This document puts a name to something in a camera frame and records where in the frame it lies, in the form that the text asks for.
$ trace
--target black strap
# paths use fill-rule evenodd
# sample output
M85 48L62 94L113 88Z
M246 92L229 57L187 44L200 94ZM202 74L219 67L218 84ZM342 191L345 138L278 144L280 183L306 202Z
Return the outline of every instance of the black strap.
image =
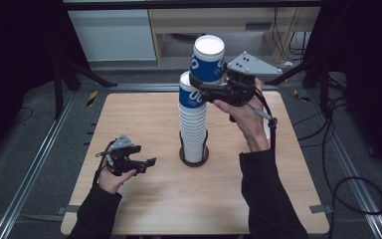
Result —
M103 162L104 162L104 156L107 154L107 151L109 150L110 146L114 143L114 141L111 141L106 149L103 151L103 152L100 152L98 154L96 154L95 156L98 157L101 155L101 161L100 161L100 164L98 165L98 168L97 170L95 171L95 177L93 178L93 186L95 186L97 184L97 180L98 178L100 177L100 172L101 170L103 169L102 165L103 165Z
M263 104L263 106L265 107L268 114L272 117L271 119L269 119L268 126L271 130L271 150L272 150L273 157L275 157L276 156L276 127L278 124L278 120L273 117L272 112L269 108L269 105L266 101L266 98L263 96L262 91L260 91L259 89L256 88L255 89L255 95L260 100L260 102Z

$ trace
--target hand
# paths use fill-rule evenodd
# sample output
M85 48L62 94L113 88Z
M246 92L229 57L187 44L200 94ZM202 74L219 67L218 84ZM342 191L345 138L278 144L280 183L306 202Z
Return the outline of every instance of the hand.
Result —
M256 87L261 91L262 82L255 78ZM244 138L247 141L247 145L250 148L250 151L261 151L269 149L269 142L266 137L265 127L263 125L263 118L256 115L254 110L248 106L244 105L241 107L232 107L231 105L216 100L213 104L219 108L222 112L231 115L237 122L238 128L244 135ZM249 101L249 104L255 109L262 110L263 104L260 100L253 96Z
M107 165L106 159L102 164L102 169L100 171L100 176L98 178L98 186L104 191L110 194L116 194L119 188L135 175L136 170L133 169L129 172L124 173L122 176L115 176Z

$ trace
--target wooden tabletop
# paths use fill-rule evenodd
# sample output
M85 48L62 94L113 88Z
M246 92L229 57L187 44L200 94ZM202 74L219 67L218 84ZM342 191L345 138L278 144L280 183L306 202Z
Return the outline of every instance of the wooden tabletop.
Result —
M302 225L310 234L328 231L320 204L282 97L264 92L277 129L277 165L281 181ZM157 157L156 164L127 181L120 190L113 234L248 234L248 205L241 194L238 154L248 147L229 116L208 104L208 161L189 167L179 157L178 93L111 94L107 97L70 205L81 205L90 191L100 158L96 153L125 133L141 145L132 160ZM68 212L61 230L70 234L77 221Z

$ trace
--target black sleeve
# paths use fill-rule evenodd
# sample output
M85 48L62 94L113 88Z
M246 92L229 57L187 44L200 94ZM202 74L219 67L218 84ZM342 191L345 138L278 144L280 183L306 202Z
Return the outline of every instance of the black sleeve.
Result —
M241 153L240 163L252 238L308 238L279 179L272 152Z
M110 194L98 185L93 186L77 212L77 223L68 239L110 238L121 198L119 193Z

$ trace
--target blue logo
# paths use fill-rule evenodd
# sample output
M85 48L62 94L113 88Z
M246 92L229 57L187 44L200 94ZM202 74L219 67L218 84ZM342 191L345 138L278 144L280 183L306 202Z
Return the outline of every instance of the blue logo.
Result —
M179 103L189 109L196 109L204 105L199 91L187 92L182 88L179 88Z
M215 62L205 62L192 55L190 72L203 82L216 82L223 75L223 58Z

